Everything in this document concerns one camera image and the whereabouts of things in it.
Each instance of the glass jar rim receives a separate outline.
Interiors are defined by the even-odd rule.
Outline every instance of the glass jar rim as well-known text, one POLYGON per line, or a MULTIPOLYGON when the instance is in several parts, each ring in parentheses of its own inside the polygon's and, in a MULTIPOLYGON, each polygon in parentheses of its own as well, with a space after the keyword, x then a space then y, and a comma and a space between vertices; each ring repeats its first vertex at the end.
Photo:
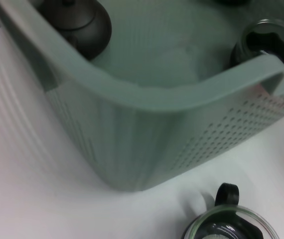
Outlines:
POLYGON ((273 227, 260 215, 255 213, 254 211, 237 206, 237 205, 220 205, 212 208, 211 210, 207 211, 203 215, 201 215, 192 225, 190 228, 190 234, 189 234, 189 239, 193 239, 195 237, 195 234, 199 227, 202 225, 202 223, 211 215, 215 213, 220 213, 220 212, 225 212, 225 211, 234 211, 234 212, 239 212, 243 213, 250 218, 254 219, 256 222, 258 222, 266 231, 267 233, 271 236, 272 239, 280 239, 273 227))
POLYGON ((254 57, 253 53, 250 51, 250 49, 248 48, 247 42, 246 42, 246 36, 248 35, 248 33, 257 25, 259 24, 273 24, 273 25, 277 25, 277 26, 281 26, 284 28, 284 21, 280 20, 280 19, 262 19, 262 20, 258 20, 256 22, 253 22, 251 24, 249 24, 243 31, 241 39, 239 41, 239 50, 241 52, 243 52, 245 55, 249 56, 249 57, 254 57))

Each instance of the black handle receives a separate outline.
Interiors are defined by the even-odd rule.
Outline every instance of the black handle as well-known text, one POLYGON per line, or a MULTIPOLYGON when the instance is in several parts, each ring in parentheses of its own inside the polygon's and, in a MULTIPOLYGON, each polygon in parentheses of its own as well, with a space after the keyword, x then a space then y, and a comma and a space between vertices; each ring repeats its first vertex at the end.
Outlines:
POLYGON ((240 191, 238 187, 234 184, 223 183, 217 191, 215 205, 238 205, 239 200, 240 191))

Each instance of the jar lid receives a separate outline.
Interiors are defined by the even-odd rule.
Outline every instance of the jar lid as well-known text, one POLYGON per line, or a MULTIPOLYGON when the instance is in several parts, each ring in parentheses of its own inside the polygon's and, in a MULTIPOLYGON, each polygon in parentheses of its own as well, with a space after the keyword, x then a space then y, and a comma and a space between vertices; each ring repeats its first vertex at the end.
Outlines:
POLYGON ((42 16, 55 28, 75 30, 95 17, 95 0, 46 0, 40 7, 42 16))

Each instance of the black lid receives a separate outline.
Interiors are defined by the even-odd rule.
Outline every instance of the black lid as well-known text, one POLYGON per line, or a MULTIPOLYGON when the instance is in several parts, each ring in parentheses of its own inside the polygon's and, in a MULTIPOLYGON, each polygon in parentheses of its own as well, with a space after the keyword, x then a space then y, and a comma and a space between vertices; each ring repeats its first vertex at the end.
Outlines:
POLYGON ((94 19, 95 0, 45 0, 40 12, 53 27, 74 30, 94 19))

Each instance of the plastic basket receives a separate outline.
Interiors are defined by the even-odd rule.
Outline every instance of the plastic basket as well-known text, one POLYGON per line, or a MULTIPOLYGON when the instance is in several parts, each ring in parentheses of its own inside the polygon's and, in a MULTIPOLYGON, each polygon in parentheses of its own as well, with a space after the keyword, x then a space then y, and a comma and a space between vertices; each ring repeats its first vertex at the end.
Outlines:
POLYGON ((82 58, 26 0, 0 0, 0 22, 95 171, 139 191, 245 141, 284 116, 284 64, 225 70, 243 28, 284 20, 284 1, 229 8, 209 0, 102 0, 113 35, 82 58))

